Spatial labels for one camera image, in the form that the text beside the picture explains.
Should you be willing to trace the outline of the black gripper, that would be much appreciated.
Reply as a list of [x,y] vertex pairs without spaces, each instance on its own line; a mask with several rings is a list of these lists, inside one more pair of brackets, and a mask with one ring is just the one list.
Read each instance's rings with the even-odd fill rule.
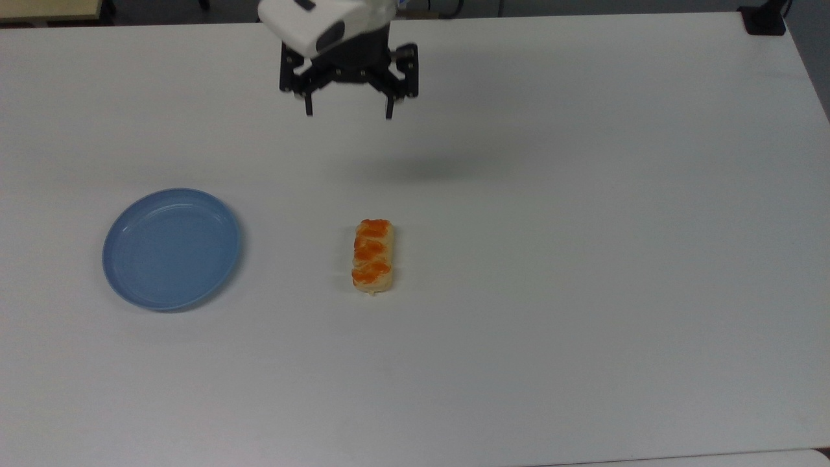
[[370,84],[386,97],[385,119],[391,119],[397,103],[419,95],[419,50],[406,43],[388,47],[390,26],[353,36],[311,60],[303,72],[296,70],[307,59],[281,44],[279,89],[305,103],[305,114],[313,115],[313,94],[330,82]]

